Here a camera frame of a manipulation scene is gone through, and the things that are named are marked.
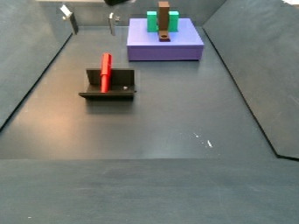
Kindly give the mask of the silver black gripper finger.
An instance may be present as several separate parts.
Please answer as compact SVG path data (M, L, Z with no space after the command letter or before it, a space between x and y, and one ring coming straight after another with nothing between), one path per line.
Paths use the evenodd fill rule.
M70 22L70 26L71 26L71 29L73 29L73 33L74 34L78 34L79 27L78 27L78 22L77 22L75 14L71 12L71 10L69 9L69 7L67 7L66 4L61 7L61 11L63 13L63 19Z
M117 35L117 24L121 21L121 16L118 16L114 12L109 15L109 25L110 25L110 31L111 35Z

